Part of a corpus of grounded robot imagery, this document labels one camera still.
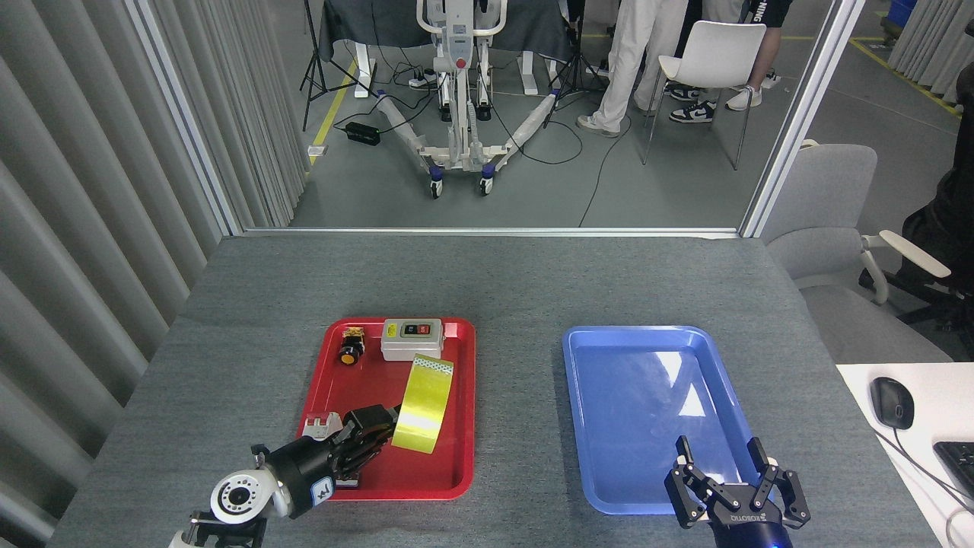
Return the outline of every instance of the robotic arm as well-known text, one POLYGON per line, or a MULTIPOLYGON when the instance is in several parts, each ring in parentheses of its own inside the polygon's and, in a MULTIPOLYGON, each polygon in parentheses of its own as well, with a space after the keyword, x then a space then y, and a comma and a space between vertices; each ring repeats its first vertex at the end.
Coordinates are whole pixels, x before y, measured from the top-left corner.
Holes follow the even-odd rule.
POLYGON ((357 487, 363 466, 393 435, 399 406, 371 406, 332 413, 323 436, 302 436, 269 451, 251 447, 256 468, 220 480, 209 497, 209 511, 194 512, 190 527, 179 531, 169 548, 206 546, 260 548, 269 516, 297 518, 331 498, 339 487, 357 487))
POLYGON ((697 520, 709 517, 717 548, 792 548, 789 528, 800 528, 811 519, 798 473, 782 470, 768 458, 761 441, 751 438, 748 452, 761 475, 757 486, 718 484, 693 464, 690 442, 680 436, 679 453, 664 484, 676 511, 680 527, 691 528, 697 520), (784 514, 768 501, 772 488, 781 492, 784 514), (703 506, 690 498, 690 490, 703 506))

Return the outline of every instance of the printed logo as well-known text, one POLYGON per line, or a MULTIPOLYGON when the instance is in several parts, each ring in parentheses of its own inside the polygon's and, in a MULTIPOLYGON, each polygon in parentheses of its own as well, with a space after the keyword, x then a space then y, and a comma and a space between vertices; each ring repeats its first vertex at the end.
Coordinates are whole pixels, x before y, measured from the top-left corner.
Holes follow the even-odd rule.
POLYGON ((761 0, 758 9, 754 11, 754 22, 761 22, 765 18, 765 11, 768 9, 768 0, 761 0))
POLYGON ((335 494, 335 482, 330 477, 321 478, 311 486, 312 505, 318 506, 335 494))
POLYGON ((760 516, 730 516, 732 522, 763 522, 766 521, 766 515, 762 513, 760 516))

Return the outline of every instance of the black table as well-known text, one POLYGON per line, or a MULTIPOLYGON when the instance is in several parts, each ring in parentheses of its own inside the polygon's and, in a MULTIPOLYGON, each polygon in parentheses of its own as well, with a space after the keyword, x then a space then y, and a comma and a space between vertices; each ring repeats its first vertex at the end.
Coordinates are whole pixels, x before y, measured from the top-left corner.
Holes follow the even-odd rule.
POLYGON ((353 233, 220 244, 49 546, 167 546, 251 444, 292 439, 324 331, 351 316, 476 326, 472 487, 329 502, 269 523, 267 548, 713 546, 707 526, 586 502, 561 348, 578 325, 712 335, 752 430, 802 475, 797 545, 936 544, 761 242, 353 233))
MULTIPOLYGON (((415 0, 324 0, 318 26, 318 54, 334 56, 334 42, 352 40, 369 46, 414 48, 431 43, 416 23, 415 0)), ((568 60, 571 44, 558 0, 508 0, 507 24, 491 46, 568 60)))

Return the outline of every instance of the tripod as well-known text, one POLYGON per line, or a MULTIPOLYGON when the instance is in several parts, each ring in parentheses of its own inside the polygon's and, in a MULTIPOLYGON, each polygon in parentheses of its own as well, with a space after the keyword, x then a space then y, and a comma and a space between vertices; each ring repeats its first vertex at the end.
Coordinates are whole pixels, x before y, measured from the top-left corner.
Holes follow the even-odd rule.
POLYGON ((569 40, 572 43, 572 56, 565 63, 565 66, 558 71, 556 79, 561 82, 561 92, 558 94, 560 97, 564 97, 568 94, 573 94, 575 92, 604 92, 606 90, 605 84, 597 76, 598 70, 592 66, 585 55, 581 52, 581 32, 585 24, 585 2, 580 0, 574 4, 570 4, 569 11, 573 11, 573 8, 578 11, 573 15, 577 15, 576 19, 576 29, 574 31, 569 31, 569 40), (586 87, 582 81, 582 76, 585 73, 592 75, 592 80, 598 85, 597 88, 586 87))
POLYGON ((308 84, 308 100, 305 102, 305 117, 304 122, 301 125, 302 132, 308 131, 308 111, 311 109, 312 101, 329 92, 335 92, 344 88, 350 88, 351 86, 358 85, 358 81, 355 76, 349 74, 348 71, 339 66, 334 60, 330 60, 329 62, 338 67, 338 69, 344 72, 346 76, 352 78, 352 82, 336 88, 328 88, 325 85, 324 68, 321 66, 321 55, 318 49, 318 36, 315 34, 315 19, 311 14, 311 5, 309 4, 309 0, 305 0, 305 16, 308 18, 308 28, 311 30, 312 53, 311 60, 308 61, 308 68, 305 69, 304 79, 301 80, 301 86, 298 88, 298 91, 303 91, 304 85, 308 84))

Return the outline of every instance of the power adapter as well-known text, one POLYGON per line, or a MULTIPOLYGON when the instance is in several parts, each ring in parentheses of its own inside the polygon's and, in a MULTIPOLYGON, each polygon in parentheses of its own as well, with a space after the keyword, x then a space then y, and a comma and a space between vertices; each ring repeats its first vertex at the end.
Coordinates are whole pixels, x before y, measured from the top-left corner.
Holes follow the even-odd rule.
POLYGON ((381 140, 379 137, 378 128, 366 126, 365 124, 360 124, 358 122, 349 122, 345 125, 343 131, 345 132, 345 135, 349 137, 349 139, 364 142, 365 144, 371 144, 372 146, 379 144, 379 141, 381 140))

